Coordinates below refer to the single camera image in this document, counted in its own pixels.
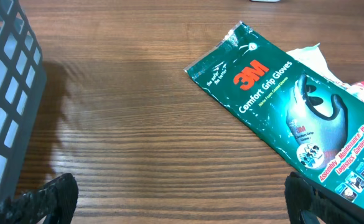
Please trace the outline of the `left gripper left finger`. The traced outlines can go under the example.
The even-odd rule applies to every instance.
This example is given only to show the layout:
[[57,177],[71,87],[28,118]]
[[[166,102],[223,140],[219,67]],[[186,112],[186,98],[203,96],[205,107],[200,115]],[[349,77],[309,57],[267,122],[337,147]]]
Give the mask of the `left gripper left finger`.
[[78,185],[65,173],[40,188],[0,203],[0,224],[71,224],[78,201]]

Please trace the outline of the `green 3M gloves bag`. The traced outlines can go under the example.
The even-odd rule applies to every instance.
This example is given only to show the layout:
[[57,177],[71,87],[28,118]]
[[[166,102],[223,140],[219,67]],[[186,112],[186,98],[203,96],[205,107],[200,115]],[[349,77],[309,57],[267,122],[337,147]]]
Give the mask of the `green 3M gloves bag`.
[[304,177],[364,209],[364,102],[242,22],[185,71]]

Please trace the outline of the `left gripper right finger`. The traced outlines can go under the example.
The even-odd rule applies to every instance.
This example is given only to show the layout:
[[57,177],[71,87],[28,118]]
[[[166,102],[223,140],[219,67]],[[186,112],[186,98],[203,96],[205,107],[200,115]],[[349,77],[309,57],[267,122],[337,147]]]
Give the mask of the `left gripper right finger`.
[[346,184],[333,192],[298,172],[291,172],[284,185],[291,224],[364,224],[364,209],[353,202],[358,194]]

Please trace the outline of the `teal wet wipes packet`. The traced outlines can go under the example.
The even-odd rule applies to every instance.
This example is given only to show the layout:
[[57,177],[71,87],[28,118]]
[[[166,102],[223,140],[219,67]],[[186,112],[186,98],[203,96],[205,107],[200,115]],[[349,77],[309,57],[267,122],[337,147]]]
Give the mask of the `teal wet wipes packet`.
[[290,50],[287,51],[287,54],[340,88],[345,90],[350,88],[351,85],[341,81],[329,70],[326,59],[319,49],[319,45],[316,44],[301,49]]

